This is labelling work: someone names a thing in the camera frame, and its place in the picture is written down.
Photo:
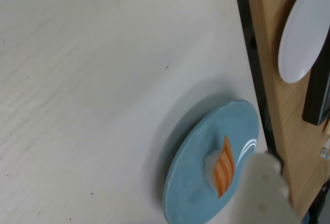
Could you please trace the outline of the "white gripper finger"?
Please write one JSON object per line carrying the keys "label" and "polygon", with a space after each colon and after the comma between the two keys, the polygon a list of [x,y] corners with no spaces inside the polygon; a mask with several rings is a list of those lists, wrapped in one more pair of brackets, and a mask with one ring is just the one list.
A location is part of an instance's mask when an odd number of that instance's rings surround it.
{"label": "white gripper finger", "polygon": [[269,153],[255,153],[243,168],[234,197],[231,223],[300,223],[289,203],[289,187],[280,161]]}

